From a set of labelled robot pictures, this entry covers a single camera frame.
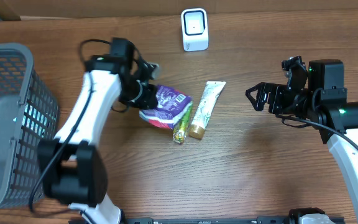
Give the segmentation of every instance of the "robotic arm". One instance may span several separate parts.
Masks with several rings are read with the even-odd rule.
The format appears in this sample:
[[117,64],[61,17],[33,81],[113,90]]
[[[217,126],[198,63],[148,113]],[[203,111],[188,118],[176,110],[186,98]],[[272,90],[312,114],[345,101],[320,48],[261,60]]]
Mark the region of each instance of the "robotic arm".
[[[284,60],[282,69],[288,78],[286,85],[259,83],[246,91],[246,97],[256,111],[262,111],[268,103],[268,112],[287,126],[319,130],[344,176],[358,222],[358,102],[347,102],[343,63],[314,60],[307,71],[297,56]],[[251,95],[253,91],[257,91],[256,98]],[[304,124],[294,126],[285,120]]]
[[[157,107],[157,88],[149,80],[157,78],[159,65],[143,60],[126,39],[114,38],[110,46],[110,54],[85,62],[84,84],[70,117],[53,141],[40,141],[37,148],[45,195],[79,210],[94,224],[119,224],[122,215],[106,194],[107,173],[97,150],[113,103],[118,99],[127,109]],[[131,75],[133,62],[137,71]],[[76,157],[76,167],[62,165],[70,156]]]

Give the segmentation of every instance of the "tube cap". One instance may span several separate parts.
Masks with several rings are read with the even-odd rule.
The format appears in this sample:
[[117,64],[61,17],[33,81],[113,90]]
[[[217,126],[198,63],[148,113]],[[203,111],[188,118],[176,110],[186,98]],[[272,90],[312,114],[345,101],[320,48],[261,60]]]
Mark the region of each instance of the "tube cap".
[[191,137],[201,140],[204,136],[204,132],[205,132],[205,129],[202,128],[201,126],[198,126],[195,124],[190,125],[189,135]]

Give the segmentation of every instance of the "gray plastic basket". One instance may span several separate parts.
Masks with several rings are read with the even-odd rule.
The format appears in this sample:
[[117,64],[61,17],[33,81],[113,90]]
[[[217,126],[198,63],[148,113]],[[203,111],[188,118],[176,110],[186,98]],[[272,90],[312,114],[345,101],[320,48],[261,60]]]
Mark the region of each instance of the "gray plastic basket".
[[0,208],[27,205],[39,178],[38,142],[57,129],[57,100],[33,66],[27,47],[0,44]]

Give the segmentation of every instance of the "basket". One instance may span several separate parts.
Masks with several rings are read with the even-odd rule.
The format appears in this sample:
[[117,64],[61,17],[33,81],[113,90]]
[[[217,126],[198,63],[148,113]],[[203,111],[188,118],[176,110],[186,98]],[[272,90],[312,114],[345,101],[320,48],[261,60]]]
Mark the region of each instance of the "basket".
[[33,66],[27,47],[0,44],[0,208],[27,205],[39,178],[38,142],[57,129],[57,100]]

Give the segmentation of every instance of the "tabletop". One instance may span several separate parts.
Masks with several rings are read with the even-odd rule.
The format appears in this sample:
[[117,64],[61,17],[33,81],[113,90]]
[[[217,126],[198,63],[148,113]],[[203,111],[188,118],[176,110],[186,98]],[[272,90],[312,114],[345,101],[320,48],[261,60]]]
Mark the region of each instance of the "tabletop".
[[[260,83],[286,83],[281,60],[301,55],[307,63],[341,59],[348,101],[358,101],[358,9],[208,15],[209,48],[184,52],[180,16],[115,17],[0,22],[0,43],[32,51],[35,70],[57,97],[60,127],[83,83],[77,55],[85,39],[124,37],[148,62],[159,63],[154,83],[193,97],[197,109],[208,80],[227,84],[204,138],[172,141],[172,131],[139,118],[139,111],[110,112],[99,147],[108,171],[108,194],[128,217],[254,218],[319,207],[347,223],[356,217],[341,172],[313,128],[284,126],[256,112],[244,96]],[[94,43],[86,55],[104,54]],[[78,218],[51,199],[0,210],[0,223],[67,223]]]

